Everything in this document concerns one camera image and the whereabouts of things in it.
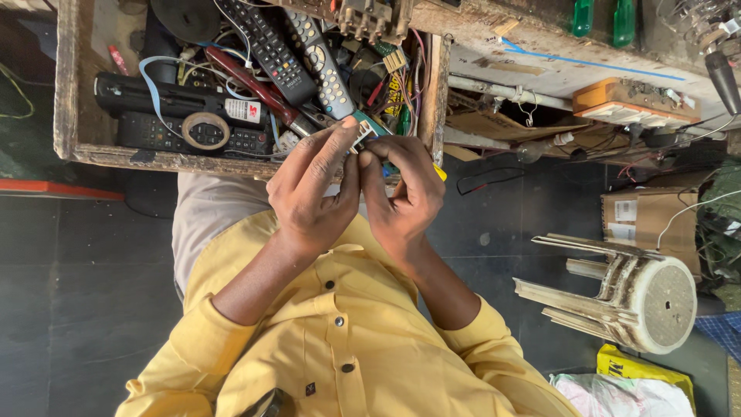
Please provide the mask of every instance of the blue checkered cloth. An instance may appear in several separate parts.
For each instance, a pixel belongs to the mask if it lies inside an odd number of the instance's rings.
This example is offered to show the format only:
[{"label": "blue checkered cloth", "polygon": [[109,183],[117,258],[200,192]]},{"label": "blue checkered cloth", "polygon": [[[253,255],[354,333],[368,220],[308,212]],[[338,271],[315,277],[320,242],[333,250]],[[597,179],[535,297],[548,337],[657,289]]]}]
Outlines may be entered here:
[{"label": "blue checkered cloth", "polygon": [[698,316],[695,326],[741,365],[741,312]]}]

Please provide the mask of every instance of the fingernail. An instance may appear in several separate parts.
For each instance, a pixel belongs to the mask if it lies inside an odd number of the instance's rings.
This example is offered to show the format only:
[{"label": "fingernail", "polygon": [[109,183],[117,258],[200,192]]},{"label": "fingernail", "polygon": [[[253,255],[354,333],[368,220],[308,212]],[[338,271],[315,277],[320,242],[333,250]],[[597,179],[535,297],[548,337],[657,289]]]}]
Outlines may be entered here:
[{"label": "fingernail", "polygon": [[358,121],[355,119],[355,117],[347,116],[344,119],[342,119],[343,128],[352,128],[353,126],[357,124],[358,124]]},{"label": "fingernail", "polygon": [[367,168],[373,161],[373,153],[370,151],[360,152],[360,158],[358,159],[360,168]]}]

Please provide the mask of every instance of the shirt sleeve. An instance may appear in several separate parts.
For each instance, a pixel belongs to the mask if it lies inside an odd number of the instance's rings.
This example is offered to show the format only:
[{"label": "shirt sleeve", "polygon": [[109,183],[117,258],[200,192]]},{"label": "shirt sleeve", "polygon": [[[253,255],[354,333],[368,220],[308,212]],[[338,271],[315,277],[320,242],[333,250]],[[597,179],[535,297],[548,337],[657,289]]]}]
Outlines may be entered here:
[{"label": "shirt sleeve", "polygon": [[216,397],[254,333],[222,316],[206,295],[170,333],[137,379],[117,417],[213,416]]},{"label": "shirt sleeve", "polygon": [[466,327],[437,328],[448,347],[476,377],[506,396],[518,415],[580,417],[579,411],[522,357],[522,348],[504,318],[479,298],[479,314]]}]

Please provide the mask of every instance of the green screwdriver handle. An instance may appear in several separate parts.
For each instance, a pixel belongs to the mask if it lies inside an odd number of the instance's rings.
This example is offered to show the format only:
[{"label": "green screwdriver handle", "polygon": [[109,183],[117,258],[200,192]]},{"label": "green screwdriver handle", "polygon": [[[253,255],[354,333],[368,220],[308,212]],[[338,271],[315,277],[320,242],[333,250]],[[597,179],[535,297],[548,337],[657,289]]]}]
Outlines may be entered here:
[{"label": "green screwdriver handle", "polygon": [[633,0],[617,0],[614,24],[612,45],[614,47],[629,45],[636,36],[636,8],[633,7]]},{"label": "green screwdriver handle", "polygon": [[574,36],[582,37],[592,30],[594,17],[594,0],[576,0],[574,3]]}]

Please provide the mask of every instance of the dark floor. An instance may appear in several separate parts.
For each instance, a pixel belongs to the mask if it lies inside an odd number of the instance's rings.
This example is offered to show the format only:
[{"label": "dark floor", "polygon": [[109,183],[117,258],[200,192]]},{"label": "dark floor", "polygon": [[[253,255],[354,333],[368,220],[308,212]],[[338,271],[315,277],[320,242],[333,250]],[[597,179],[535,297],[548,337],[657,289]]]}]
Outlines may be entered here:
[{"label": "dark floor", "polygon": [[[532,243],[548,232],[602,238],[599,195],[614,183],[603,165],[553,168],[464,197],[458,178],[520,167],[512,155],[460,162],[446,155],[445,207],[428,230],[441,256],[497,308],[525,357],[544,375],[593,372],[600,339],[551,323],[514,294],[512,277],[595,295],[568,275],[565,252]],[[463,183],[516,174],[498,171]],[[129,203],[172,214],[172,174],[122,176]],[[2,416],[111,416],[181,315],[173,290],[169,220],[124,203],[0,197],[0,404]],[[699,410],[728,415],[725,355],[700,335],[677,354],[650,358],[693,376]]]}]

